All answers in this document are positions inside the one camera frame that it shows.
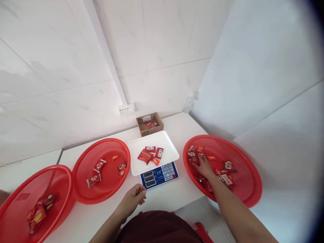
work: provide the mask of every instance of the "red stool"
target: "red stool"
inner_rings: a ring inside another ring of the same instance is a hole
[[[207,231],[205,230],[205,227],[202,225],[202,223],[195,223],[195,226],[197,227],[197,229],[195,230],[196,233],[205,243],[214,243],[207,234]]]

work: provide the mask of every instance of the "wall socket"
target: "wall socket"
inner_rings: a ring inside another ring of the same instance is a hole
[[[128,105],[118,106],[118,110],[121,115],[127,115],[129,113],[135,112],[135,106],[134,103],[129,103]]]

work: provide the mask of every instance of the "white table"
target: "white table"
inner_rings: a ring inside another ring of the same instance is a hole
[[[25,180],[50,165],[56,165],[62,149],[0,167],[0,189],[13,192]]]
[[[137,207],[128,221],[140,211],[165,210],[172,212],[204,196],[188,176],[183,164],[182,152],[190,138],[207,134],[206,131],[186,113],[169,116],[162,121],[164,130],[180,154],[179,160],[175,161],[179,178],[148,190],[146,202]],[[136,127],[109,137],[118,138],[127,143],[140,138],[140,131]],[[66,165],[72,170],[79,156],[95,142],[63,151],[59,164]],[[140,177],[133,176],[130,171],[120,189],[106,201],[95,205],[83,205],[77,202],[63,224],[45,240],[45,243],[89,242],[118,206],[125,193],[136,183],[140,183]]]

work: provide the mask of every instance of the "red mesh basket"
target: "red mesh basket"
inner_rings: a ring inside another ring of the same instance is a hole
[[[72,174],[64,165],[49,166],[19,186],[0,207],[0,242],[41,243],[66,219],[75,199]],[[35,234],[29,234],[27,213],[42,196],[54,194],[54,205]]]
[[[216,157],[216,161],[209,161],[214,171],[216,168],[224,168],[222,162],[231,161],[237,170],[237,173],[231,174],[236,184],[232,192],[249,208],[258,203],[262,194],[262,181],[256,167],[245,153],[225,139],[211,135],[198,135],[186,143],[183,150],[185,168],[195,185],[215,202],[214,194],[208,192],[196,180],[200,174],[187,160],[187,152],[191,145],[204,146],[206,155]]]
[[[119,155],[119,158],[112,161],[115,155]],[[97,174],[93,168],[100,159],[107,161],[100,173],[102,181],[89,188],[86,180]],[[83,204],[97,204],[107,200],[125,181],[130,161],[128,147],[119,139],[106,138],[91,145],[80,156],[72,171],[76,200]],[[118,166],[123,162],[127,167],[124,176],[120,178]]]

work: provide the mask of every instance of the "person's right hand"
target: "person's right hand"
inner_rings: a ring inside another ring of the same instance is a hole
[[[215,175],[206,156],[198,155],[198,159],[200,162],[200,166],[198,166],[195,163],[192,163],[192,166],[195,167],[202,176],[209,178],[210,176]]]

